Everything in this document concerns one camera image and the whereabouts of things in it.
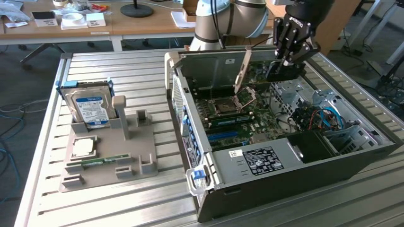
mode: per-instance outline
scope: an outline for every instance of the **blue latch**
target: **blue latch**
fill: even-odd
[[[78,87],[79,82],[77,80],[73,81],[66,81],[63,84],[63,88],[73,88],[73,87]]]
[[[207,175],[205,174],[205,171],[203,170],[197,170],[194,171],[194,179],[198,180],[198,179],[203,179]]]
[[[187,123],[187,120],[189,120],[189,115],[186,114],[186,115],[185,115],[185,118],[183,118],[183,124]]]

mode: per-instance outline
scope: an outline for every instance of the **blue cable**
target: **blue cable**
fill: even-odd
[[[10,159],[11,159],[13,167],[14,167],[15,175],[17,175],[17,181],[18,181],[18,184],[17,184],[17,186],[15,186],[14,192],[13,192],[13,193],[0,201],[0,204],[3,204],[3,203],[9,200],[9,198],[14,196],[14,194],[18,192],[18,190],[19,190],[19,188],[21,188],[21,175],[19,175],[18,166],[17,166],[17,164],[15,164],[15,160],[14,160],[14,157],[13,157],[11,153],[10,153],[7,150],[5,150],[5,149],[0,149],[0,151],[2,151],[3,153],[6,153],[6,155],[7,155],[7,156],[10,157]]]
[[[343,129],[345,128],[343,119],[342,119],[342,116],[339,115],[339,113],[337,112],[337,110],[333,107],[326,107],[325,109],[330,110],[335,114],[337,119],[339,120],[339,122],[342,124],[342,129]]]
[[[325,122],[325,124],[329,126],[329,127],[331,127],[331,124],[329,123],[329,121],[325,119],[325,112],[322,111],[321,112],[321,117],[322,117],[322,121]]]
[[[2,114],[0,114],[0,117],[9,118],[9,119],[17,119],[17,120],[19,120],[19,121],[22,122],[19,130],[18,130],[10,137],[7,137],[7,138],[5,138],[5,139],[0,139],[0,141],[6,141],[6,140],[9,140],[11,137],[14,137],[14,136],[23,130],[26,124],[25,124],[23,118],[19,118],[19,117],[9,117],[9,116],[5,116],[5,115],[2,115]]]

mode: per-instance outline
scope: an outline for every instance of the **aluminum table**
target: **aluminum table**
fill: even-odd
[[[110,77],[126,111],[147,109],[154,116],[159,175],[75,192],[61,193],[61,173],[73,116],[55,89],[37,146],[15,226],[395,226],[404,223],[404,148],[371,164],[349,181],[255,209],[197,222],[179,145],[170,117],[165,54],[173,50],[99,52],[66,55],[57,81]],[[341,82],[378,119],[404,139],[404,125],[374,97],[318,54],[314,60]],[[329,85],[309,70],[319,89]]]

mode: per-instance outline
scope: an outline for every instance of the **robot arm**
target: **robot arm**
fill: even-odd
[[[266,0],[235,0],[233,3],[230,0],[201,0],[191,51],[221,49],[213,11],[218,12],[221,35],[253,38],[262,34],[270,15]]]
[[[287,2],[291,1],[274,1],[275,4]],[[285,66],[301,64],[321,51],[314,38],[333,5],[334,0],[295,0],[286,7],[286,17],[275,19],[274,45]]]

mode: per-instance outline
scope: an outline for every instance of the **gray floor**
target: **gray floor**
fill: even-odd
[[[358,26],[363,15],[354,17],[347,26],[347,31],[353,32]],[[190,44],[191,39],[182,38],[181,44]],[[373,47],[374,53],[366,52],[362,58],[365,60],[374,60],[382,64],[386,69],[391,66],[385,65],[390,55],[404,41],[404,33],[395,31],[391,28],[386,28],[382,35],[377,39]],[[142,40],[137,42],[127,42],[130,45],[125,50],[138,49],[154,49],[169,48],[167,39],[157,39],[150,41],[153,47],[145,47]],[[67,52],[105,52],[113,51],[111,42],[95,42],[97,47],[91,48],[87,43],[62,44],[62,48]],[[33,50],[38,45],[29,45],[29,49]],[[31,71],[25,71],[21,68],[19,60],[29,54],[29,51],[22,51],[15,45],[9,47],[6,53],[0,54],[0,106],[7,104],[23,104],[39,99],[47,99],[51,93],[55,73],[59,64],[59,52],[50,48],[35,59],[30,61],[34,66]],[[349,69],[358,65],[361,62],[345,56],[341,52],[333,52],[330,54],[331,60],[342,69]],[[377,76],[375,72],[367,71],[367,66],[362,66],[350,71],[350,75],[357,79],[370,78]],[[399,69],[398,75],[404,75],[404,66]],[[43,108],[45,104],[33,106],[34,108]],[[9,116],[21,116],[22,113],[17,112]],[[10,167],[5,176],[0,178],[0,198],[5,198],[10,192],[14,192],[13,201],[0,204],[0,226],[9,227],[14,225],[15,216],[19,208],[19,197],[22,196],[25,189],[25,182],[29,176],[31,160],[34,156],[34,150],[37,147],[37,140],[39,137],[45,112],[26,114],[26,127],[25,130],[10,140],[5,142],[7,150],[14,154],[17,159],[17,165],[19,167],[22,186],[15,191],[15,174]],[[0,133],[14,124],[13,120],[0,118]],[[5,163],[0,163],[0,170],[5,168]]]

